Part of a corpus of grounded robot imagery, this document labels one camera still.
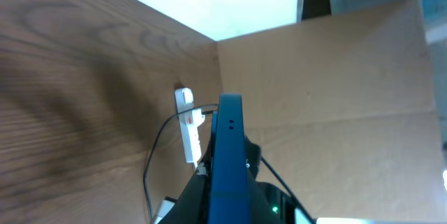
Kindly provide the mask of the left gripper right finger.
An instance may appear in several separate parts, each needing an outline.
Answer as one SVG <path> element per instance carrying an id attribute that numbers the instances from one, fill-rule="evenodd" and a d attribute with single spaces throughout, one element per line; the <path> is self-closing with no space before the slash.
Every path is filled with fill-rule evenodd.
<path id="1" fill-rule="evenodd" d="M 283 224 L 272 211 L 272 207 L 268 204 L 250 171 L 248 169 L 246 171 L 251 224 Z"/>

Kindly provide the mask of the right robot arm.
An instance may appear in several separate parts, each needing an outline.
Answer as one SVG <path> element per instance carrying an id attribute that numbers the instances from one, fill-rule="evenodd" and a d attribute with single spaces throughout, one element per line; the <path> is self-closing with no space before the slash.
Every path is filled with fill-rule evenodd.
<path id="1" fill-rule="evenodd" d="M 246 144 L 246 166 L 251 176 L 256 179 L 259 166 L 263 163 L 269 171 L 275 176 L 280 184 L 286 189 L 284 192 L 274 184 L 262 181 L 256 181 L 261 195 L 268 204 L 269 211 L 274 214 L 282 223 L 315 224 L 316 219 L 312 218 L 309 212 L 303 207 L 284 180 L 277 174 L 272 166 L 262 157 L 261 148 L 249 140 L 245 135 Z"/>

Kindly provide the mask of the blue Galaxy smartphone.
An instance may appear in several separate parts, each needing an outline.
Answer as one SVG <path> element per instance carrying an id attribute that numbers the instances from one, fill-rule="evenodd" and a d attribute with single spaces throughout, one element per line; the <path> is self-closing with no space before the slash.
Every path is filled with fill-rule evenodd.
<path id="1" fill-rule="evenodd" d="M 242 97 L 221 94 L 213 114 L 210 224 L 250 224 Z"/>

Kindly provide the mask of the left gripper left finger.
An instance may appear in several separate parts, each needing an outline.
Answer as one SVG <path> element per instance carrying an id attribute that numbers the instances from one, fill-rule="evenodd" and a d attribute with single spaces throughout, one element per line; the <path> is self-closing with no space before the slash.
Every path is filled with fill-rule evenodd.
<path id="1" fill-rule="evenodd" d="M 175 200 L 172 208 L 163 217 L 157 217 L 155 223 L 200 224 L 207 223 L 211 185 L 211 160 L 213 141 L 211 140 L 205 155 L 200 160 L 188 184 Z"/>

